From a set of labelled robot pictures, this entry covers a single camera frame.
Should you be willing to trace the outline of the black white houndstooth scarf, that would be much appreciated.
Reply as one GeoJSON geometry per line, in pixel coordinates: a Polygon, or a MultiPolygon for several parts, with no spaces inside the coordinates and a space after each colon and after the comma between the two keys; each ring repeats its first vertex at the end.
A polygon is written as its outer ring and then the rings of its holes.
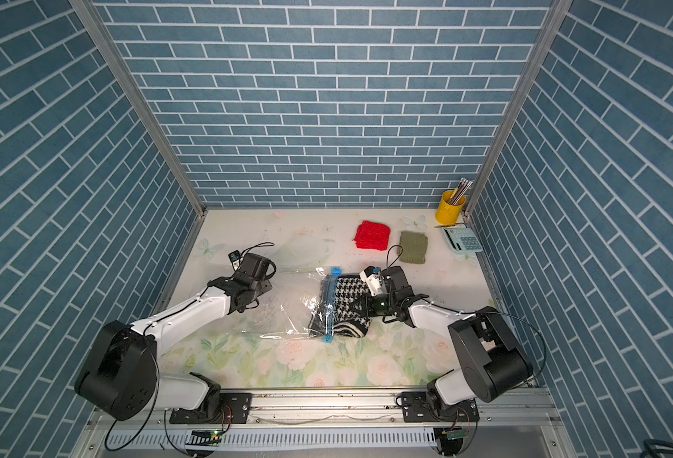
{"type": "Polygon", "coordinates": [[[359,274],[327,275],[320,282],[316,309],[309,323],[311,338],[363,338],[371,323],[370,290],[359,274]]]}

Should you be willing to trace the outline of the red knitted scarf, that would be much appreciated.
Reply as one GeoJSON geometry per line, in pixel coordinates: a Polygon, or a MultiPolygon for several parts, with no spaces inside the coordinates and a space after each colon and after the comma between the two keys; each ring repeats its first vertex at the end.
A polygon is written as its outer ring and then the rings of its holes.
{"type": "Polygon", "coordinates": [[[353,241],[357,249],[383,252],[388,249],[391,233],[386,224],[363,221],[357,227],[353,241]]]}

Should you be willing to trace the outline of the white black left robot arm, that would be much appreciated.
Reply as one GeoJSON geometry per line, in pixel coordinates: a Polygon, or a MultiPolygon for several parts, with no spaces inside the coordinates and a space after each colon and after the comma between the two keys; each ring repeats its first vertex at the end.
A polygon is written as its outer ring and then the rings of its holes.
{"type": "Polygon", "coordinates": [[[131,324],[112,321],[100,330],[74,383],[74,391],[117,421],[146,408],[171,410],[179,422],[210,423],[225,411],[221,385],[207,376],[166,375],[162,356],[207,324],[258,306],[271,291],[277,267],[246,253],[227,277],[193,297],[131,324]]]}

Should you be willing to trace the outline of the clear plastic vacuum bag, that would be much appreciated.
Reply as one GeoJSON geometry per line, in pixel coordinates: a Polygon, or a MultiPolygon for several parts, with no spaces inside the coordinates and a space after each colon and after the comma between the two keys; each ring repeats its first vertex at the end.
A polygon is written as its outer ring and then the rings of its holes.
{"type": "Polygon", "coordinates": [[[311,270],[290,270],[277,274],[273,291],[260,299],[260,305],[250,311],[239,326],[247,337],[266,340],[316,339],[330,343],[336,337],[311,338],[309,323],[316,309],[320,282],[327,276],[344,273],[338,267],[317,267],[311,270]]]}

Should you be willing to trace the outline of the green knitted scarf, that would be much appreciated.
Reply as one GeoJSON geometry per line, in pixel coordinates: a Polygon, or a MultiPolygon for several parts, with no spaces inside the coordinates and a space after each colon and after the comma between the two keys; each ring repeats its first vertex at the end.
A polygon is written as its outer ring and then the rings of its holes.
{"type": "Polygon", "coordinates": [[[423,233],[402,231],[399,238],[401,247],[399,259],[403,263],[426,263],[429,240],[423,233]]]}

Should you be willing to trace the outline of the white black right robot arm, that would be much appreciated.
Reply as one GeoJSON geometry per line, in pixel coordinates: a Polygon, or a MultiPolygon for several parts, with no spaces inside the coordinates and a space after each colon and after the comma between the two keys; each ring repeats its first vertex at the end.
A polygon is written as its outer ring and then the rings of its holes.
{"type": "Polygon", "coordinates": [[[535,375],[514,332],[493,307],[456,311],[437,305],[414,292],[399,266],[369,266],[359,278],[372,296],[367,306],[371,317],[431,331],[452,343],[460,367],[426,387],[424,408],[437,421],[453,421],[463,402],[492,402],[535,375]]]}

